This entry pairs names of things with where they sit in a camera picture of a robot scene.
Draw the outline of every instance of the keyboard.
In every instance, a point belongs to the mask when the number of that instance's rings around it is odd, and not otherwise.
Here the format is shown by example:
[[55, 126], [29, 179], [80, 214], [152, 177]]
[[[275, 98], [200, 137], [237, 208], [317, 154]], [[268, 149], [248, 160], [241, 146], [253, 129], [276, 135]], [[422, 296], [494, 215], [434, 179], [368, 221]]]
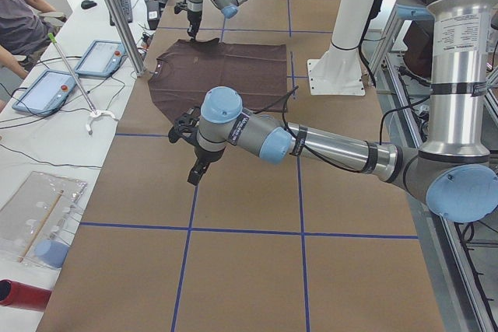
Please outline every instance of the keyboard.
[[[124, 17], [126, 18], [126, 21], [128, 23], [133, 21], [133, 11], [132, 11], [132, 0], [118, 0], [119, 5], [121, 6], [121, 9], [123, 10]], [[114, 20], [112, 19], [112, 16], [109, 15], [109, 22], [111, 26], [114, 26]]]

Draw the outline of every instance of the white desk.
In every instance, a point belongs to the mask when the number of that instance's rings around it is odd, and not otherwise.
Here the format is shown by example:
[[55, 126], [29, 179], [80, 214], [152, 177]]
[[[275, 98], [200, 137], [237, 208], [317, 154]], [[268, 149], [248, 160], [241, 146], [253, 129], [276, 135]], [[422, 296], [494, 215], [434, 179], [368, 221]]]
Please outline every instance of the white desk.
[[[94, 8], [87, 10], [76, 9], [57, 35], [59, 45], [66, 56], [81, 56], [93, 40], [120, 40], [116, 28], [109, 24], [109, 12], [105, 2], [103, 0], [94, 1], [97, 2], [97, 6]], [[143, 31], [142, 26], [146, 25], [146, 5], [143, 0], [139, 0], [133, 8], [133, 20], [134, 22], [129, 26], [133, 37], [136, 41], [139, 41]], [[57, 57], [57, 51], [53, 46], [50, 46], [44, 53], [42, 60]], [[77, 62], [76, 59], [70, 61], [73, 66]], [[48, 63], [48, 66], [57, 70], [66, 70], [62, 61]], [[35, 67], [23, 82], [23, 86], [29, 86], [44, 69], [43, 65]], [[97, 109], [105, 109], [113, 95], [122, 88], [109, 107], [109, 110], [117, 118], [120, 118], [135, 83], [136, 75], [132, 63], [127, 59], [114, 74], [114, 77], [120, 79], [123, 83], [108, 79], [93, 90], [89, 96]], [[82, 84], [88, 89], [92, 89], [100, 82], [101, 80], [97, 79], [82, 80]], [[68, 101], [71, 102], [64, 106], [64, 110], [88, 108], [88, 104], [80, 96], [77, 88], [75, 88]], [[85, 122], [89, 112], [80, 110], [71, 113], [58, 112], [45, 120], [33, 124], [20, 128], [3, 129], [5, 126], [31, 122], [36, 119], [36, 117], [30, 117], [18, 121], [2, 122], [24, 116], [11, 108], [13, 103], [14, 100], [11, 100], [0, 114], [0, 136], [2, 136], [0, 144], [51, 163], [102, 166], [114, 137], [117, 121], [113, 121], [110, 117], [101, 117], [92, 123], [93, 135], [88, 135]], [[98, 169], [87, 167], [41, 165], [25, 156], [0, 148], [0, 184], [2, 185], [0, 189], [0, 207], [14, 195], [32, 171], [52, 173], [86, 181], [88, 187], [79, 200], [79, 205], [82, 208], [86, 206], [100, 172]], [[58, 271], [0, 259], [0, 279], [4, 278], [52, 289], [57, 281]], [[0, 330], [19, 332], [36, 330], [41, 316], [42, 313], [35, 311], [0, 307], [0, 320], [2, 321]]]

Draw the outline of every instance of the t-shirt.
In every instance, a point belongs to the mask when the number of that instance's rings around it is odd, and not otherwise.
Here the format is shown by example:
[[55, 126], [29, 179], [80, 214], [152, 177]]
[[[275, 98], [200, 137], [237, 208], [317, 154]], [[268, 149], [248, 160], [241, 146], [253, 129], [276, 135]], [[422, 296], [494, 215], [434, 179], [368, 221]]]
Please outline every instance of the t-shirt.
[[11, 54], [33, 53], [51, 31], [24, 0], [0, 0], [0, 45]]

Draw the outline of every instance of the black mouse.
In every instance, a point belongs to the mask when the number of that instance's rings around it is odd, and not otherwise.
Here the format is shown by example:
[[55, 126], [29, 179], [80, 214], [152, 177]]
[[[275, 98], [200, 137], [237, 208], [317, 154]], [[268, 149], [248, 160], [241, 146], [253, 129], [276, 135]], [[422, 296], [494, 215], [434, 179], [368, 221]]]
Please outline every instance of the black mouse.
[[81, 8], [83, 8], [83, 9], [90, 9], [90, 8], [94, 7], [95, 5], [96, 5], [96, 3], [93, 0], [83, 0], [81, 2]]

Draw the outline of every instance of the red cylinder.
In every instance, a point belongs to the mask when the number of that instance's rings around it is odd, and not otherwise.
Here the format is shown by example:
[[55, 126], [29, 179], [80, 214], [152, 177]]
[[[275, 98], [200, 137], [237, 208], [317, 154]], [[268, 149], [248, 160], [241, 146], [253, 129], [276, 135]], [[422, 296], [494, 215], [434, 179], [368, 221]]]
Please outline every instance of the red cylinder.
[[13, 280], [0, 281], [0, 306], [45, 311], [52, 291]]

